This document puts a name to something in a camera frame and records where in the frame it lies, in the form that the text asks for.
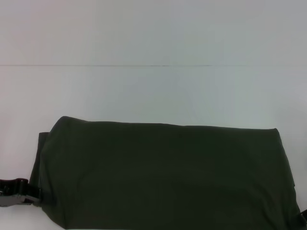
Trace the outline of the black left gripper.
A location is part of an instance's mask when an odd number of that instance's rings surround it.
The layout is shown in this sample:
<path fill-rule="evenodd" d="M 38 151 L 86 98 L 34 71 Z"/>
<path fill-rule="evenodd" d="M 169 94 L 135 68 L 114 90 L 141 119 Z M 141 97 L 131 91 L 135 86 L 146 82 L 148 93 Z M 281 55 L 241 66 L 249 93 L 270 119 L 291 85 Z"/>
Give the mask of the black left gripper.
<path fill-rule="evenodd" d="M 0 181 L 0 206 L 41 206 L 41 189 L 22 178 Z"/>

